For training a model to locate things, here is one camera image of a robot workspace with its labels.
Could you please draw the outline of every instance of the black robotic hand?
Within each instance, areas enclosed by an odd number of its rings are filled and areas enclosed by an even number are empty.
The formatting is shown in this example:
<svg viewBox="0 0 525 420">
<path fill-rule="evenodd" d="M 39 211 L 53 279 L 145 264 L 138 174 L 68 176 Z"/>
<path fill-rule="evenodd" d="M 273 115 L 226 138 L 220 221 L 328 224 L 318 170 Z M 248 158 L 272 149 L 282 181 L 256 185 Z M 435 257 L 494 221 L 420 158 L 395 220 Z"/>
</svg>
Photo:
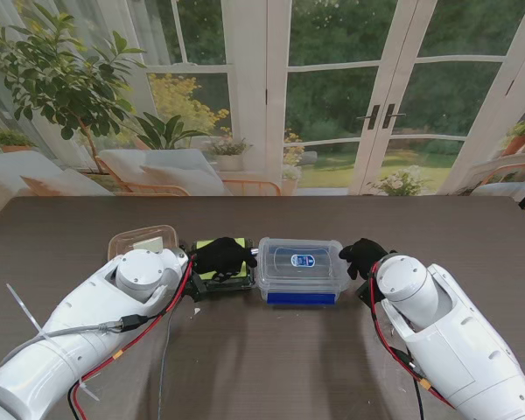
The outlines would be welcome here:
<svg viewBox="0 0 525 420">
<path fill-rule="evenodd" d="M 353 280 L 356 279 L 358 273 L 364 280 L 368 280 L 369 272 L 374 264 L 386 254 L 388 252 L 379 243 L 362 238 L 354 245 L 342 249 L 339 257 L 350 263 L 348 275 Z"/>
<path fill-rule="evenodd" d="M 256 267 L 256 259 L 251 248 L 244 248 L 232 238 L 219 238 L 205 247 L 192 252 L 195 256 L 193 269 L 197 274 L 215 271 L 213 280 L 225 282 L 238 274 L 243 262 L 251 268 Z"/>
</svg>

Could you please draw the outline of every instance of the table surface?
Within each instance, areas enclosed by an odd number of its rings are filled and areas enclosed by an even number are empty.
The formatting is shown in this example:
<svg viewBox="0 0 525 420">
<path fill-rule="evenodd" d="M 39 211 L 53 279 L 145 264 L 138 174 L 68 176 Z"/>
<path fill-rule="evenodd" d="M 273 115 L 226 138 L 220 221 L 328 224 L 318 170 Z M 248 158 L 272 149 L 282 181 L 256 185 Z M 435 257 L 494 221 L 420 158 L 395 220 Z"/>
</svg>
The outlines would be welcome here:
<svg viewBox="0 0 525 420">
<path fill-rule="evenodd" d="M 494 197 L 14 199 L 0 214 L 0 360 L 35 333 L 6 283 L 44 323 L 105 263 L 112 236 L 158 224 L 174 226 L 189 244 L 223 235 L 344 245 L 367 237 L 438 263 L 525 371 L 525 216 L 511 199 Z M 360 284 L 330 307 L 275 308 L 257 290 L 184 299 L 171 320 L 161 418 L 418 418 L 412 381 L 384 352 L 354 295 Z M 88 418 L 158 418 L 166 334 L 167 320 L 90 381 L 101 401 L 80 394 Z M 430 395 L 423 399 L 427 418 L 459 418 Z M 70 418 L 66 399 L 47 418 Z"/>
</svg>

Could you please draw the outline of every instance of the yellow sponge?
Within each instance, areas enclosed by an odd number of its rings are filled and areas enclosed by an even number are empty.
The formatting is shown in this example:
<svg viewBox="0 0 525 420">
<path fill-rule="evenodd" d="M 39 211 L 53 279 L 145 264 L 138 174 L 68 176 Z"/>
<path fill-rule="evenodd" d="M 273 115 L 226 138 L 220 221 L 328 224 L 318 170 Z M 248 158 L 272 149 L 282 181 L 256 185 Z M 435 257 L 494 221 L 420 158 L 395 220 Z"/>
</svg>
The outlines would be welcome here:
<svg viewBox="0 0 525 420">
<path fill-rule="evenodd" d="M 239 243 L 242 247 L 245 248 L 245 238 L 234 238 L 237 243 Z M 198 241 L 196 242 L 196 249 L 200 249 L 202 247 L 205 247 L 207 244 L 214 242 L 214 240 L 210 241 Z M 200 275 L 200 278 L 202 280 L 208 281 L 212 280 L 212 277 L 216 274 L 215 271 L 211 271 L 209 273 L 204 273 Z M 239 271 L 239 274 L 235 276 L 231 276 L 231 278 L 238 278 L 238 277 L 246 277 L 247 276 L 247 264 L 244 262 L 241 265 L 241 270 Z"/>
</svg>

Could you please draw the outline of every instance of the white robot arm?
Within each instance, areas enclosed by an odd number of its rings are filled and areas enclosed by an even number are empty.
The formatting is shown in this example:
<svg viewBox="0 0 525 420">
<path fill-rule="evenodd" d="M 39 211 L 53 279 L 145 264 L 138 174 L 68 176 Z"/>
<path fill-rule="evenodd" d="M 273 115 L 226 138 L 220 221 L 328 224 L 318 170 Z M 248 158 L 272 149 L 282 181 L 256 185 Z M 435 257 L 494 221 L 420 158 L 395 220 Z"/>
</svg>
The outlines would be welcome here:
<svg viewBox="0 0 525 420">
<path fill-rule="evenodd" d="M 390 254 L 377 265 L 381 301 L 415 363 L 467 420 L 525 420 L 525 374 L 455 279 Z"/>
<path fill-rule="evenodd" d="M 152 316 L 177 289 L 188 258 L 180 249 L 119 255 L 80 284 L 56 307 L 43 327 L 54 332 L 98 326 L 42 339 L 22 348 L 0 367 L 0 420 L 39 420 L 86 372 L 137 336 L 112 332 L 129 315 Z"/>
</svg>

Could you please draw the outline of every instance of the label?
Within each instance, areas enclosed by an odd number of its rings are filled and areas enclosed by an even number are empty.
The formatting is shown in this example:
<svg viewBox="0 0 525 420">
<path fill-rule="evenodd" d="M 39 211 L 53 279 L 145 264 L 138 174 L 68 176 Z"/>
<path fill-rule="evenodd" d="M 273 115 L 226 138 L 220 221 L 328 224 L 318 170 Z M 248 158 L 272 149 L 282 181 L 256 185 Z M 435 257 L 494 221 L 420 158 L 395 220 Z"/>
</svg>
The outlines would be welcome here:
<svg viewBox="0 0 525 420">
<path fill-rule="evenodd" d="M 315 265 L 315 258 L 313 255 L 292 255 L 291 265 L 294 267 L 313 267 Z"/>
</svg>

